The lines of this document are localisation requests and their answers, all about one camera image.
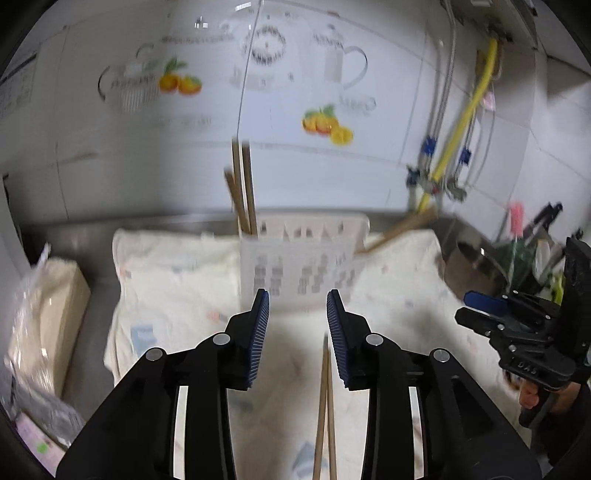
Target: tile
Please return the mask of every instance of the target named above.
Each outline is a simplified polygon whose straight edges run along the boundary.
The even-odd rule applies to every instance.
[[[5,185],[17,225],[67,221],[56,165],[9,174]]]
[[[293,0],[285,3],[331,12],[417,56],[423,54],[430,0]]]
[[[591,180],[591,112],[559,95],[548,96],[540,147]]]
[[[535,17],[535,27],[548,56],[564,60],[591,74],[589,61],[562,21],[546,4],[546,1],[534,0],[534,3],[538,12],[538,16]]]
[[[241,138],[399,159],[417,88],[418,58],[334,17],[271,1],[263,6],[256,28],[257,35],[277,29],[281,41],[294,48],[281,47],[273,65],[251,57]],[[307,132],[305,115],[320,110],[332,110],[328,116],[334,115],[353,137],[343,141],[342,135],[318,134],[315,120],[313,132]],[[321,121],[326,125],[326,117]]]
[[[29,103],[0,121],[0,170],[22,171],[55,161],[54,94],[65,40],[62,32],[38,49]]]
[[[229,210],[230,145],[142,148],[60,164],[70,220]]]
[[[496,240],[505,218],[505,208],[477,189],[472,189],[466,201],[456,206],[455,213],[489,241]]]
[[[531,131],[540,142],[544,139],[548,128],[548,57],[537,51],[534,53],[534,60],[534,111],[531,117]]]
[[[60,0],[43,13],[17,50],[17,55],[88,18],[118,8],[153,0]]]
[[[443,92],[445,77],[439,74],[427,63],[423,63],[421,77],[418,84],[417,101],[413,110],[413,117],[408,129],[408,136],[404,145],[401,163],[404,165],[416,165],[418,156],[423,147],[423,142],[430,131],[437,115],[439,102]],[[443,126],[439,135],[439,142],[434,159],[437,161],[443,151],[445,142],[452,134],[456,122],[468,105],[469,97],[457,86],[452,85]]]
[[[427,39],[423,59],[440,73],[447,73],[452,44],[451,28],[447,12],[439,2],[432,2],[427,20]],[[457,22],[456,59],[453,81],[466,93],[471,93],[474,86],[476,52],[478,48],[486,50],[482,36],[468,22]]]
[[[512,201],[521,201],[530,221],[548,203],[562,202],[564,210],[550,228],[563,242],[591,218],[591,183],[530,141]]]
[[[501,78],[495,82],[496,114],[529,128],[534,113],[535,55],[506,51]]]
[[[500,205],[506,205],[521,170],[529,131],[498,116],[494,120],[494,125],[492,122],[492,116],[485,117],[482,122],[484,133],[475,152],[475,161],[483,158],[488,143],[487,132],[490,132],[491,128],[493,130],[491,146],[476,188]]]
[[[12,322],[8,321],[8,319],[10,315],[14,315],[12,311],[14,308],[14,296],[22,276],[15,268],[11,253],[4,245],[2,238],[0,238],[0,271],[2,272],[2,275],[0,275],[0,315],[4,319],[0,324],[0,351],[8,352],[10,339],[12,338]],[[10,385],[9,381],[7,385],[3,384],[1,388],[4,389],[8,385]]]
[[[31,265],[29,264],[29,260],[27,260],[25,251],[22,248],[21,239],[15,229],[14,220],[8,208],[5,193],[4,183],[0,181],[0,245],[8,252],[11,262],[18,273],[25,276],[31,271]]]
[[[562,61],[548,59],[548,91],[591,111],[591,76]]]
[[[397,165],[354,155],[251,145],[255,201],[264,208],[383,209],[406,190]]]
[[[195,29],[197,14],[207,29]],[[235,136],[255,16],[230,0],[149,2],[72,27],[57,90],[58,158]],[[166,68],[172,83],[160,89]]]

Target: wooden chopstick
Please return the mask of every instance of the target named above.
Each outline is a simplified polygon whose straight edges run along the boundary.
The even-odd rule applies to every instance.
[[[329,467],[330,467],[330,480],[336,480],[336,441],[335,441],[335,400],[333,398],[333,386],[332,386],[332,360],[330,356],[330,350],[327,349],[327,403],[329,411]]]
[[[328,380],[328,362],[329,362],[329,336],[324,335],[324,344],[322,348],[322,372],[320,373],[320,402],[318,405],[318,426],[316,428],[316,446],[314,447],[314,469],[312,471],[312,480],[320,480],[320,470],[322,468],[322,447],[324,444],[324,422],[326,420],[326,393]]]
[[[246,213],[244,212],[244,204],[240,201],[238,195],[238,187],[236,186],[236,181],[234,176],[232,175],[231,170],[224,170],[224,176],[226,177],[226,183],[228,184],[228,190],[230,190],[230,196],[232,197],[232,201],[234,202],[234,207],[236,208],[236,214],[238,215],[238,222],[240,223],[240,227],[242,231],[248,235],[250,235],[250,226],[248,225],[248,220],[246,219]]]
[[[242,166],[244,168],[244,185],[246,187],[246,206],[250,220],[251,235],[258,236],[256,228],[255,196],[252,188],[251,146],[242,142]]]
[[[234,168],[234,181],[236,183],[236,189],[238,191],[238,202],[242,205],[242,211],[244,211],[244,195],[242,194],[242,166],[240,159],[240,144],[237,138],[232,138],[232,165]]]
[[[424,212],[414,213],[413,215],[406,217],[401,222],[398,222],[390,230],[386,231],[383,237],[377,240],[373,245],[370,245],[369,247],[364,248],[363,250],[358,250],[355,253],[368,254],[370,252],[373,252],[374,250],[382,247],[389,241],[394,240],[396,237],[402,235],[403,233],[428,225],[437,217],[437,207],[435,205],[425,210]]]

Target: white tile wall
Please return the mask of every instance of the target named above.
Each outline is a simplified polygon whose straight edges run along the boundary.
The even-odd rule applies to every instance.
[[[60,165],[70,220],[229,210],[230,143],[138,149]]]
[[[387,161],[265,145],[251,152],[262,207],[383,209],[390,190],[406,195],[406,169]]]
[[[0,165],[5,171],[55,162],[54,93],[65,40],[62,32],[41,45],[29,103],[0,121]]]
[[[591,180],[591,105],[586,110],[560,95],[549,94],[547,130],[538,140],[543,150]]]
[[[67,221],[55,164],[12,173],[5,184],[15,223],[30,225]]]
[[[457,204],[454,212],[490,241],[497,239],[505,218],[505,207],[476,189],[470,191],[466,203]]]
[[[531,117],[531,131],[540,142],[544,138],[548,113],[548,59],[545,53],[535,52],[534,112]]]
[[[591,218],[591,182],[540,150],[532,135],[512,200],[523,202],[528,220],[548,202],[562,202],[564,210],[550,229],[562,241]]]
[[[482,121],[482,145],[488,142],[492,121],[491,115],[485,116]],[[529,130],[498,116],[494,121],[491,147],[476,188],[504,205],[513,192],[521,170]]]
[[[251,61],[242,101],[239,136],[252,142],[298,145],[398,161],[408,128],[421,60],[397,45],[348,22],[292,5],[265,2],[256,28],[276,25],[292,52],[273,66]],[[340,83],[327,81],[329,50],[315,34],[344,38],[345,49],[363,50],[343,56]],[[367,65],[367,73],[355,85]],[[354,134],[350,145],[335,145],[302,127],[304,114],[332,104],[338,121]]]
[[[330,12],[421,56],[426,12],[432,0],[292,0],[285,3]]]
[[[33,26],[23,40],[17,54],[35,48],[63,29],[94,15],[137,5],[145,1],[153,0],[59,0],[43,14],[43,19]]]
[[[548,60],[548,91],[581,108],[591,106],[591,77],[559,60]]]
[[[535,57],[505,51],[501,78],[495,82],[496,114],[509,122],[530,128],[534,113]]]

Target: pot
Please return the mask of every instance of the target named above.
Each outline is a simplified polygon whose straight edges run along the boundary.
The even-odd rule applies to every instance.
[[[487,249],[462,241],[447,260],[444,279],[460,300],[472,290],[496,297],[509,287],[505,271]]]

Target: white basket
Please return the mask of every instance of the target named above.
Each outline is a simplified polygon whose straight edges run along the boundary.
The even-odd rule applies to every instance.
[[[245,235],[240,245],[244,308],[259,288],[268,290],[273,309],[324,305],[333,288],[349,297],[365,265],[355,256],[369,233],[365,215],[273,213],[257,224],[258,237]]]

